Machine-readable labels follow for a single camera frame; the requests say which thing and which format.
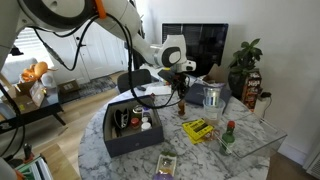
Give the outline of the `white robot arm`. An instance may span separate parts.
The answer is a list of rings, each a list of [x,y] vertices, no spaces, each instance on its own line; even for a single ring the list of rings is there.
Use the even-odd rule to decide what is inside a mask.
[[[196,69],[196,63],[187,58],[184,36],[169,35],[163,44],[153,45],[138,34],[141,19],[128,0],[0,0],[0,68],[24,28],[63,32],[90,19],[129,42],[149,64],[175,73]]]

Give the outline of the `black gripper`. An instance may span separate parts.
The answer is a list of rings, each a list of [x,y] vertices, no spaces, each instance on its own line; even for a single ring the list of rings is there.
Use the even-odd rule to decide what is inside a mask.
[[[158,75],[169,82],[173,86],[178,86],[178,96],[180,99],[183,99],[187,93],[187,76],[184,73],[176,73],[171,70],[160,70]]]

